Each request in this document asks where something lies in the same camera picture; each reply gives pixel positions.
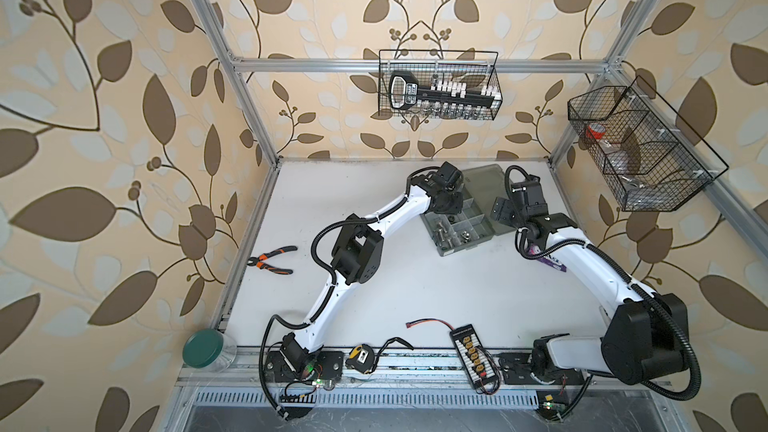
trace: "wire basket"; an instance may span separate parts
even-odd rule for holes
[[[651,99],[663,101],[674,113],[674,126],[656,115]],[[629,87],[604,86],[574,97],[568,101],[568,120],[626,212],[677,210],[728,170],[723,158],[642,77]],[[715,165],[705,165],[698,152]]]
[[[379,115],[494,120],[504,101],[496,52],[379,51]]]

